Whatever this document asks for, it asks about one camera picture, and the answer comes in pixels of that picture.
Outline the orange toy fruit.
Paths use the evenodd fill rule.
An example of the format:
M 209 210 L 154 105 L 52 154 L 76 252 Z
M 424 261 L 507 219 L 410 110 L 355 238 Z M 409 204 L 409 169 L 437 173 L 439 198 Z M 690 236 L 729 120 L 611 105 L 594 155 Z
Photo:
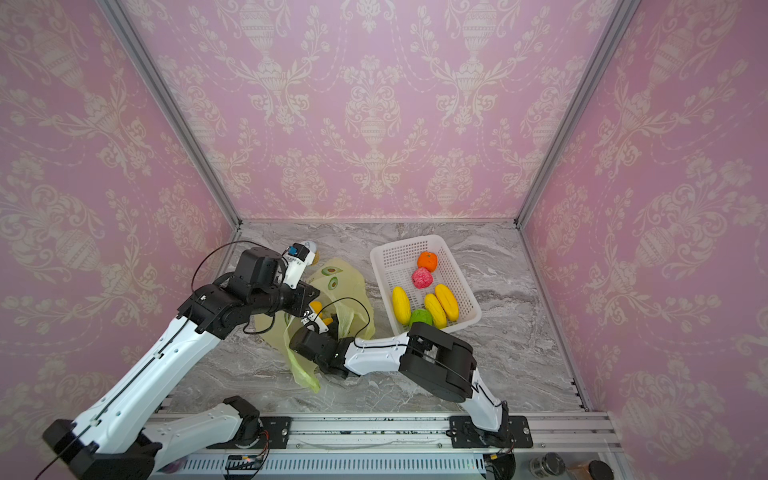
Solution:
M 422 252 L 417 259 L 417 267 L 434 272 L 438 267 L 438 256 L 430 251 Z

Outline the yellow plastic bag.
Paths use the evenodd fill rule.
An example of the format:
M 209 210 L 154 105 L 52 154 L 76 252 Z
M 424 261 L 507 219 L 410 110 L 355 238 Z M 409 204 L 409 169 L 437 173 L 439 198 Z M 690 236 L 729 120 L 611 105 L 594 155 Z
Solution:
M 331 258 L 322 262 L 306 282 L 320 290 L 317 300 L 323 304 L 322 313 L 332 318 L 328 327 L 336 328 L 339 337 L 354 335 L 363 340 L 373 337 L 376 333 L 373 307 L 359 270 L 342 258 Z M 321 390 L 315 364 L 289 349 L 291 337 L 303 326 L 300 319 L 284 312 L 275 316 L 261 314 L 252 317 L 252 325 L 260 337 L 283 356 L 300 387 L 314 393 Z

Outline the yellow green toy mango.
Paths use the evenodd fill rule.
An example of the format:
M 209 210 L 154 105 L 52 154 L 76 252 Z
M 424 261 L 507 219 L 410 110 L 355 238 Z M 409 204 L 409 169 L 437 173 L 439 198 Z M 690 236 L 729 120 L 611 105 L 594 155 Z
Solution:
M 395 287 L 392 291 L 392 309 L 399 324 L 403 326 L 410 324 L 412 308 L 409 297 L 402 287 Z

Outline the yellow toy starfruit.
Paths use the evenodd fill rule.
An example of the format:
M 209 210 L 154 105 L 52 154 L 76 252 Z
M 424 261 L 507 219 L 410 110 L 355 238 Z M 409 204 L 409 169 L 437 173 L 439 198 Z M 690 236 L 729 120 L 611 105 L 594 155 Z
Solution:
M 430 293 L 424 298 L 424 307 L 431 315 L 432 324 L 438 329 L 444 329 L 448 325 L 448 318 L 438 298 Z
M 450 322 L 457 322 L 460 317 L 459 303 L 453 292 L 444 284 L 435 287 L 435 296 L 440 303 L 446 318 Z

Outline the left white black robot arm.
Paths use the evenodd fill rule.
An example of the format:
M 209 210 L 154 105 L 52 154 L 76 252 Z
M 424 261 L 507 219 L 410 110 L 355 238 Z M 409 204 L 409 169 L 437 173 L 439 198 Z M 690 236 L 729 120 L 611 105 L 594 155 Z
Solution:
M 309 313 L 320 292 L 302 281 L 312 241 L 279 253 L 252 242 L 234 271 L 192 291 L 149 351 L 75 419 L 57 419 L 43 440 L 77 479 L 147 479 L 211 445 L 249 448 L 267 439 L 259 410 L 239 396 L 152 430 L 146 423 L 186 374 L 254 315 Z

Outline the magenta toy fruit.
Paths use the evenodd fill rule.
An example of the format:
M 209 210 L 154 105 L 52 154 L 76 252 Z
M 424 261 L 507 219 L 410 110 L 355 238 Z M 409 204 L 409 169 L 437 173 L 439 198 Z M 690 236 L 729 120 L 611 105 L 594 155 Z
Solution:
M 430 287 L 434 281 L 432 272 L 426 269 L 417 268 L 411 276 L 412 284 L 415 288 L 421 290 Z

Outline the white plastic basket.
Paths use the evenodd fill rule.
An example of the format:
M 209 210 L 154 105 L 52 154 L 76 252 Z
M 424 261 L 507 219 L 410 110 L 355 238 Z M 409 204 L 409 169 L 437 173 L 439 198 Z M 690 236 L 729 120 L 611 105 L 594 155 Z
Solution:
M 428 286 L 413 281 L 417 270 L 426 266 L 421 259 L 426 253 L 436 258 Z M 395 313 L 393 292 L 397 288 L 404 291 L 411 309 L 415 311 L 425 306 L 424 301 L 428 295 L 437 294 L 436 288 L 439 285 L 447 287 L 458 307 L 456 315 L 446 318 L 445 331 L 448 333 L 473 326 L 482 318 L 479 303 L 441 236 L 422 235 L 375 247 L 370 252 L 370 261 L 394 334 L 399 335 L 409 327 L 400 322 Z

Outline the green toy fruit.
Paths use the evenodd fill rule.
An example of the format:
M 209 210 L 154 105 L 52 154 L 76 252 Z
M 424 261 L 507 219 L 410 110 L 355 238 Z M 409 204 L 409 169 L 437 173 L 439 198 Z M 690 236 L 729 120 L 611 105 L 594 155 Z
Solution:
M 416 309 L 411 313 L 409 320 L 409 326 L 413 327 L 416 324 L 434 325 L 432 314 L 426 309 Z

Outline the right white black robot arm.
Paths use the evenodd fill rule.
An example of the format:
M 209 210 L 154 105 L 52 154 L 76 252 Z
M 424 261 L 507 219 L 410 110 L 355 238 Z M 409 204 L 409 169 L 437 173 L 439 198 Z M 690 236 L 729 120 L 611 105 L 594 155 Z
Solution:
M 395 337 L 335 339 L 307 327 L 292 337 L 290 349 L 323 373 L 346 378 L 399 373 L 433 396 L 458 404 L 481 434 L 506 442 L 509 409 L 482 378 L 473 347 L 427 323 L 418 322 Z

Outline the yellow toy lemon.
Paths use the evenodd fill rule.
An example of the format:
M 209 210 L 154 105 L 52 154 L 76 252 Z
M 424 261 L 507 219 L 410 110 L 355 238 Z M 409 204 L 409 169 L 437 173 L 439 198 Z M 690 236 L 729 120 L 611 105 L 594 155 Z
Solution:
M 323 304 L 319 300 L 314 300 L 310 303 L 310 320 L 316 324 L 322 323 L 325 326 L 330 326 L 333 322 L 331 317 L 322 313 Z

